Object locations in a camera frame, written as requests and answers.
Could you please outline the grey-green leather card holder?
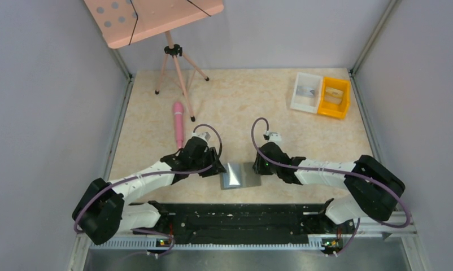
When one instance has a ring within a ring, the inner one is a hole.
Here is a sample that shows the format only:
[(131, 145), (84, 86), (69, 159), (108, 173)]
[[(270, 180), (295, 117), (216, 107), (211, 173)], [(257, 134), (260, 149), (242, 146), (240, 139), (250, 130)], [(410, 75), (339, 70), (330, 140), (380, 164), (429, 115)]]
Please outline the grey-green leather card holder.
[(225, 164), (225, 172), (220, 175), (221, 189), (233, 190), (261, 186), (261, 176), (255, 173), (253, 165), (253, 162)]

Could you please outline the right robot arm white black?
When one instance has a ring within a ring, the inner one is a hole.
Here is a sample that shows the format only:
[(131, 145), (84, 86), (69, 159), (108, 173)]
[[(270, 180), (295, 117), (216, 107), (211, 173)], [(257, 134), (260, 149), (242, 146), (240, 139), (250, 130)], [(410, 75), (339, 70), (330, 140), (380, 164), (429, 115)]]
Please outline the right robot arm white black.
[(293, 185), (323, 185), (347, 190), (342, 198), (329, 199), (318, 217), (320, 229), (332, 233), (341, 223), (354, 218), (369, 217), (386, 225), (405, 184), (386, 167), (369, 155), (353, 162), (319, 162), (303, 156), (289, 157), (278, 144), (267, 142), (257, 147), (254, 172), (275, 175)]

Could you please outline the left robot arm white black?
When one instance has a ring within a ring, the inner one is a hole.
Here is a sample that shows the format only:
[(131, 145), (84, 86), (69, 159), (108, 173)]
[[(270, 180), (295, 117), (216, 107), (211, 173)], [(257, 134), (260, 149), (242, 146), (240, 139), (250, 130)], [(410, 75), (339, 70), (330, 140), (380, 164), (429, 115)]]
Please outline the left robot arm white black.
[(208, 145), (209, 138), (207, 132), (194, 133), (183, 148), (144, 170), (113, 181), (92, 181), (72, 213), (74, 229), (85, 233), (94, 244), (136, 228), (164, 232), (168, 218), (152, 204), (134, 202), (194, 174), (209, 177), (225, 172), (216, 149)]

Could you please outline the card in white bin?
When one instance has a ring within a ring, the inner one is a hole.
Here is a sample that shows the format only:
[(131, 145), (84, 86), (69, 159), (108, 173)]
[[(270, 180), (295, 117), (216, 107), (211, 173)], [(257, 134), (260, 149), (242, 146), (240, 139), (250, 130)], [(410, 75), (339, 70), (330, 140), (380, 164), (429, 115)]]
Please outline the card in white bin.
[(295, 90), (295, 95), (299, 97), (314, 98), (316, 90), (311, 86), (298, 85)]

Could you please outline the card in yellow bin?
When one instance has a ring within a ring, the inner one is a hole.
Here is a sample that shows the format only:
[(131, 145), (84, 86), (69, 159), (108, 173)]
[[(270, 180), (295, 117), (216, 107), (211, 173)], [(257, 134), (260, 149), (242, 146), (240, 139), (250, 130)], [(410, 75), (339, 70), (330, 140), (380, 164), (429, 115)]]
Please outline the card in yellow bin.
[(324, 100), (334, 104), (340, 104), (343, 100), (344, 92), (339, 89), (335, 89), (327, 86), (325, 88)]

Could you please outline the white plastic bin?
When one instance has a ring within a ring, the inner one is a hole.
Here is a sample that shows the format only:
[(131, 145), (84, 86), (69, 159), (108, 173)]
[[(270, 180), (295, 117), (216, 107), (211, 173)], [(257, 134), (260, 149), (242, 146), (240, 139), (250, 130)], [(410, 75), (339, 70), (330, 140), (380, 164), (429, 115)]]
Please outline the white plastic bin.
[(292, 110), (317, 114), (323, 76), (298, 72), (295, 80), (290, 108)]

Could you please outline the pink cylindrical bottle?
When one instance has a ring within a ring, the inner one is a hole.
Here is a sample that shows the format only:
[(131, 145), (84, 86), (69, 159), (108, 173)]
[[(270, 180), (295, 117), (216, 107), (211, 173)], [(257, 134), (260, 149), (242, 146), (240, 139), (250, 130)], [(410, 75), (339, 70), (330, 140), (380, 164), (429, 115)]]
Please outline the pink cylindrical bottle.
[(173, 116), (174, 116), (174, 129), (175, 129), (175, 141), (178, 149), (183, 148), (184, 145), (184, 107), (180, 101), (174, 102), (173, 104)]

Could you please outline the yellow plastic bin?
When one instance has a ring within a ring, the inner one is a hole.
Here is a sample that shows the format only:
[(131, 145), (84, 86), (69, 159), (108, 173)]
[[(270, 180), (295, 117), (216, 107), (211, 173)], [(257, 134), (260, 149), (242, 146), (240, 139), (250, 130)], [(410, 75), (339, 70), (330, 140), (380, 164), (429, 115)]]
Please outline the yellow plastic bin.
[(349, 105), (350, 82), (323, 77), (317, 113), (335, 119), (344, 119), (348, 113)]

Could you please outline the pink music stand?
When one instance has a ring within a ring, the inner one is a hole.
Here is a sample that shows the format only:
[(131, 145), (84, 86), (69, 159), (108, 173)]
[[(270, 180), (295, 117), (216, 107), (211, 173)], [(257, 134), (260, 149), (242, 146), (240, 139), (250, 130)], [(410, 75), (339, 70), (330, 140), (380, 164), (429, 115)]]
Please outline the pink music stand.
[(191, 121), (195, 121), (188, 88), (183, 78), (179, 59), (184, 58), (205, 81), (209, 77), (174, 43), (171, 31), (178, 27), (216, 15), (224, 9), (222, 0), (166, 0), (166, 1), (121, 1), (121, 0), (84, 0), (86, 7), (99, 26), (106, 44), (111, 49), (119, 49), (135, 42), (164, 34), (168, 45), (164, 49), (164, 60), (160, 78), (155, 88), (159, 94), (168, 59), (172, 59), (179, 87), (182, 90)]

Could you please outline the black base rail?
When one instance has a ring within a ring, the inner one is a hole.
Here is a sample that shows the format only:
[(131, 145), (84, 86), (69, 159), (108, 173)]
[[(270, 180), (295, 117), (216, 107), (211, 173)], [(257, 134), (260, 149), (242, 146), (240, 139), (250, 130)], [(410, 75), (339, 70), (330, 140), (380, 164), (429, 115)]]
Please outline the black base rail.
[(319, 204), (148, 204), (160, 213), (153, 230), (177, 244), (307, 244), (311, 234), (346, 233)]

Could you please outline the aluminium frame rail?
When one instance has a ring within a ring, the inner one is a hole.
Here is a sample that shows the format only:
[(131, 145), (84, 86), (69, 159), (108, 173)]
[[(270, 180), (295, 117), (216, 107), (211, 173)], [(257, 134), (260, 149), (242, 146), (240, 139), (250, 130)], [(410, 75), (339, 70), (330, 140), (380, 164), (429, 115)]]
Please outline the aluminium frame rail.
[[(396, 229), (375, 223), (369, 218), (364, 218), (359, 224), (356, 238), (403, 238), (415, 237), (417, 235), (416, 228), (413, 223), (405, 228)], [(174, 250), (313, 250), (326, 252), (328, 247), (341, 248), (347, 241), (333, 242), (335, 236), (332, 234), (313, 234), (308, 238), (307, 242), (293, 243), (272, 243), (273, 239), (269, 239), (267, 243), (252, 243), (252, 244), (220, 244), (220, 243), (185, 243), (180, 244), (178, 241), (173, 245)], [(91, 244), (90, 249), (94, 250), (146, 250), (157, 251), (159, 253), (167, 251), (169, 244), (164, 238), (159, 236), (126, 236), (114, 237), (104, 244)]]

